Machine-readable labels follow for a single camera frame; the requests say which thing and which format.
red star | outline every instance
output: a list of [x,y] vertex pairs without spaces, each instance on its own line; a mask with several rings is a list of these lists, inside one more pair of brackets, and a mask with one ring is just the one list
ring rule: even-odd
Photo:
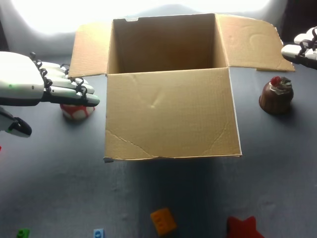
[[249,217],[244,221],[229,217],[227,238],[264,238],[264,236],[257,231],[255,217]]

table surface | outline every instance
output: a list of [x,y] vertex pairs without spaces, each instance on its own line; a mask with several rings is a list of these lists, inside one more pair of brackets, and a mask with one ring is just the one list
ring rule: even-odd
[[[70,57],[48,58],[69,62]],[[79,124],[59,105],[7,108],[33,129],[30,138],[0,133],[0,237],[21,228],[31,238],[157,237],[150,213],[168,207],[182,238],[225,237],[226,219],[255,216],[264,237],[317,232],[317,79],[231,68],[241,158],[103,163],[106,78],[87,77],[101,103]],[[271,116],[258,99],[275,75],[292,80],[293,110]]]

chocolate cupcake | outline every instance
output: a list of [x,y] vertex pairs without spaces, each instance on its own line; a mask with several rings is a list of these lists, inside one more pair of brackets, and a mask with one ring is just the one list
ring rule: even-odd
[[276,76],[264,86],[259,105],[267,113],[283,114],[290,110],[293,96],[291,80]]

white robotic hand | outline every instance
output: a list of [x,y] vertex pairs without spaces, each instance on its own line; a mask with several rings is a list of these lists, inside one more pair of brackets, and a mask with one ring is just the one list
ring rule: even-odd
[[282,48],[283,57],[293,63],[302,64],[308,68],[317,69],[317,27],[311,28],[306,34],[295,37],[294,43]]
[[[42,62],[10,52],[0,52],[0,105],[35,106],[39,102],[94,107],[99,98],[82,78],[68,79],[65,65]],[[29,137],[30,126],[0,107],[0,131]]]

cardboard box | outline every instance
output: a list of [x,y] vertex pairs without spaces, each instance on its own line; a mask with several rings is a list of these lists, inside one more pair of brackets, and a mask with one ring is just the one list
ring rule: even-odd
[[294,71],[269,23],[196,14],[81,26],[70,76],[107,75],[105,156],[240,156],[229,67]]

